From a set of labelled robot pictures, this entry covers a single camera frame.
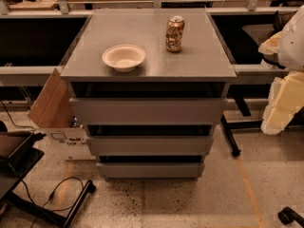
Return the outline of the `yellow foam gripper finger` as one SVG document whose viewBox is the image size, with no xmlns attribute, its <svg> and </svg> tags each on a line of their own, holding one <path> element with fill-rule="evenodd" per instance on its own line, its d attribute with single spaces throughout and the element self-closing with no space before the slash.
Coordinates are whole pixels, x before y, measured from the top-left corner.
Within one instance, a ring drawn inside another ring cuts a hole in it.
<svg viewBox="0 0 304 228">
<path fill-rule="evenodd" d="M 268 135 L 280 133 L 303 107 L 304 73 L 290 72 L 284 78 L 275 77 L 263 113 L 262 132 Z"/>
</svg>

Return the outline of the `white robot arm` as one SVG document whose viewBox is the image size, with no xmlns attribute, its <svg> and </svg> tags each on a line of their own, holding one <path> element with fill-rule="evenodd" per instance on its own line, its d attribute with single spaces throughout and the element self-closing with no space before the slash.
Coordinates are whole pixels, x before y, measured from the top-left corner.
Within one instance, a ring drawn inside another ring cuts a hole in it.
<svg viewBox="0 0 304 228">
<path fill-rule="evenodd" d="M 289 70 L 283 79 L 275 77 L 272 82 L 260 127 L 265 134 L 276 135 L 304 107 L 304 6 L 258 51 L 276 53 L 278 63 Z"/>
</svg>

